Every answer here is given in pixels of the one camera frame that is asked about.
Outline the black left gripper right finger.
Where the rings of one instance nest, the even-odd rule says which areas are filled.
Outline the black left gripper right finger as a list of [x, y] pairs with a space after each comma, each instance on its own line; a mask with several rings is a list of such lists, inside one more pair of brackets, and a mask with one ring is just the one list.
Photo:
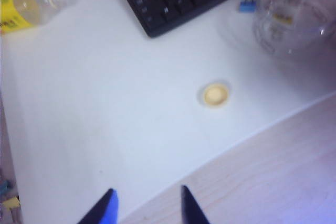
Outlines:
[[186, 185], [181, 186], [182, 223], [210, 224], [193, 194]]

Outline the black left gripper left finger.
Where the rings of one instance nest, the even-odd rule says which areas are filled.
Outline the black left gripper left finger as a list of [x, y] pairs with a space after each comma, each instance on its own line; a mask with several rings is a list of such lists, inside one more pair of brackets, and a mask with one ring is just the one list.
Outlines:
[[117, 224], [119, 199], [117, 191], [110, 188], [78, 222], [79, 224]]

